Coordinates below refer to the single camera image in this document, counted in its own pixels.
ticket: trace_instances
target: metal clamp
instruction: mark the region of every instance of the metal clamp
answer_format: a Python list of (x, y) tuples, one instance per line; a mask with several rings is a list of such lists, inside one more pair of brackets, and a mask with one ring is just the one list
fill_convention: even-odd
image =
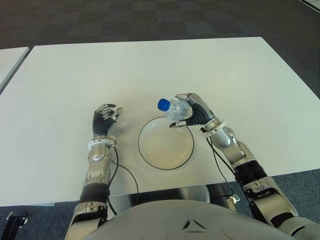
[(88, 149), (91, 150), (91, 148), (95, 145), (107, 145), (108, 147), (113, 147), (116, 145), (116, 137), (115, 136), (110, 136), (109, 139), (102, 138), (102, 139), (93, 139), (88, 143)]

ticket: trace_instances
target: black rim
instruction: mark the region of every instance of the black rim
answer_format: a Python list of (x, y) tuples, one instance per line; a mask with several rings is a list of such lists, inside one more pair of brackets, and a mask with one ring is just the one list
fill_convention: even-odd
[(140, 135), (141, 135), (141, 132), (142, 130), (145, 128), (145, 126), (150, 123), (151, 121), (155, 120), (155, 119), (162, 119), (162, 118), (165, 118), (164, 116), (160, 116), (160, 117), (155, 117), (153, 119), (151, 119), (150, 121), (148, 121), (145, 125), (143, 125), (140, 133), (139, 133), (139, 137), (138, 137), (138, 149), (139, 149), (139, 153), (140, 153), (140, 156), (143, 158), (143, 160), (149, 164), (151, 167), (155, 168), (155, 169), (160, 169), (160, 170), (173, 170), (173, 169), (177, 169), (177, 168), (180, 168), (181, 166), (183, 166), (184, 164), (186, 164), (186, 162), (189, 161), (189, 159), (191, 158), (192, 154), (194, 153), (194, 149), (195, 149), (195, 139), (194, 139), (194, 136), (192, 134), (192, 132), (190, 131), (190, 129), (188, 128), (188, 126), (185, 126), (186, 129), (188, 129), (189, 133), (191, 134), (191, 137), (192, 137), (192, 151), (190, 153), (190, 156), (188, 157), (188, 159), (182, 163), (181, 165), (177, 166), (177, 167), (174, 167), (174, 168), (160, 168), (160, 167), (156, 167), (156, 166), (153, 166), (151, 163), (149, 163), (145, 158), (144, 156), (142, 155), (141, 151), (140, 151), (140, 146), (139, 146), (139, 139), (140, 139)]

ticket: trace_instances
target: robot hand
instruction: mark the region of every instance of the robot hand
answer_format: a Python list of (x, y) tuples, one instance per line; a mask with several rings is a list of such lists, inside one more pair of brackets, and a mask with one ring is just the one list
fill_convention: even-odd
[(177, 94), (177, 99), (187, 102), (192, 107), (192, 116), (179, 122), (174, 122), (170, 128), (183, 126), (205, 125), (215, 118), (208, 105), (195, 93)]
[(118, 117), (123, 111), (122, 107), (119, 107), (117, 110), (112, 110), (115, 108), (114, 104), (102, 104), (94, 111), (93, 122), (92, 122), (92, 130), (93, 135), (99, 136), (108, 134), (111, 126), (117, 122)]

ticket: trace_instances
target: black bracket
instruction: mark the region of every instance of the black bracket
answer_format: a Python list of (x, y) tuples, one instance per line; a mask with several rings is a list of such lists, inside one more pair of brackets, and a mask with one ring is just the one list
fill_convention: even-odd
[(18, 230), (22, 229), (22, 227), (28, 221), (28, 218), (25, 215), (19, 216), (13, 212), (10, 212), (6, 219), (8, 220), (8, 222), (5, 226), (1, 240), (14, 240), (16, 238)]

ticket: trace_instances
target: blue bottle cap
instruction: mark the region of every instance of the blue bottle cap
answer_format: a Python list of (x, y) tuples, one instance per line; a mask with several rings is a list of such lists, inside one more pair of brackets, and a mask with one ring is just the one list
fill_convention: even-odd
[(158, 109), (161, 111), (168, 111), (168, 109), (170, 108), (170, 102), (167, 99), (160, 99), (158, 102)]

